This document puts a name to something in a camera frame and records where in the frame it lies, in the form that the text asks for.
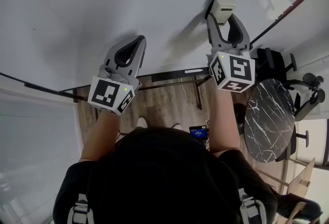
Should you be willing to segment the person's black shirt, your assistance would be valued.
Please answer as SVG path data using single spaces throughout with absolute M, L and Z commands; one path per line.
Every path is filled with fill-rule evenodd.
M 215 156 L 189 133 L 141 128 L 112 153 L 67 170 L 53 219 L 67 224 L 84 194 L 95 224 L 242 224 L 239 189 L 263 203 L 272 223 L 275 195 L 241 151 Z

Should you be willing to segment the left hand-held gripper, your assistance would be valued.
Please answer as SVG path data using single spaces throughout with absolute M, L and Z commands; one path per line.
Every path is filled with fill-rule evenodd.
M 105 65 L 100 66 L 99 74 L 92 79 L 87 100 L 90 105 L 117 116 L 122 115 L 141 86 L 136 77 L 146 45 L 145 36 L 131 36 L 109 49 Z M 128 75 L 117 73 L 108 66 Z

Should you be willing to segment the black marble round table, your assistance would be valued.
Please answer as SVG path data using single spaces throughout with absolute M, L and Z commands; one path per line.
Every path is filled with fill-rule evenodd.
M 294 103 L 282 83 L 266 79 L 250 95 L 245 112 L 244 140 L 251 157 L 276 160 L 288 147 L 295 126 Z

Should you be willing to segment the small blue screen device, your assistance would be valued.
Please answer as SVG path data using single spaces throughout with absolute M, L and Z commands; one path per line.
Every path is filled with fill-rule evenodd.
M 205 125 L 200 126 L 190 126 L 190 134 L 198 140 L 207 140 L 208 139 L 208 130 Z

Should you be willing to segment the grey office chair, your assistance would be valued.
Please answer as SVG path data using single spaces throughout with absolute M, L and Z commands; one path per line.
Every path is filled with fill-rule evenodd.
M 282 160 L 287 160 L 293 155 L 297 150 L 297 139 L 304 139 L 305 140 L 305 147 L 309 146 L 309 131 L 305 131 L 305 134 L 300 134 L 296 132 L 296 127 L 294 126 L 293 134 L 290 139 L 290 143 L 288 144 L 285 151 L 275 159 L 275 162 L 280 162 Z

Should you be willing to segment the black mesh office chair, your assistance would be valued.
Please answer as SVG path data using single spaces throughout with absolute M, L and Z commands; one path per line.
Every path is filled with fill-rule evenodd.
M 296 60 L 292 53 L 290 54 L 291 63 L 287 66 L 285 66 L 282 54 L 270 48 L 259 48 L 257 57 L 255 71 L 256 79 L 259 82 L 275 79 L 284 83 L 287 80 L 289 70 L 297 71 Z

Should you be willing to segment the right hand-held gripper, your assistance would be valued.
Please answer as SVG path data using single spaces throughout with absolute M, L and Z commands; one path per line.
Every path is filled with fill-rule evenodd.
M 208 14 L 208 39 L 212 45 L 211 53 L 207 55 L 209 73 L 217 89 L 244 92 L 255 83 L 255 60 L 250 56 L 250 37 L 234 13 L 228 18 L 228 23 L 226 41 L 215 16 Z

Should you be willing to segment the person's left forearm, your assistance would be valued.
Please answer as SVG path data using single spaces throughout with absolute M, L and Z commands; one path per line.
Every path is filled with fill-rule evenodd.
M 102 111 L 83 146 L 79 162 L 98 161 L 101 157 L 112 153 L 119 126 L 119 116 Z

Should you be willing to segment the person's right forearm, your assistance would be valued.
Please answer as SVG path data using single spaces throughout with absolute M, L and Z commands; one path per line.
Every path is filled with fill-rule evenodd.
M 240 149 L 231 92 L 212 86 L 209 122 L 209 149 L 219 157 L 226 151 Z

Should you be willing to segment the white block with black base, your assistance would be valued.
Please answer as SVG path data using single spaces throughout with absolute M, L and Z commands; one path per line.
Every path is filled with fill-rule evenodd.
M 225 25 L 236 8 L 235 0 L 212 0 L 207 8 L 205 19 L 212 14 L 217 23 L 221 26 Z

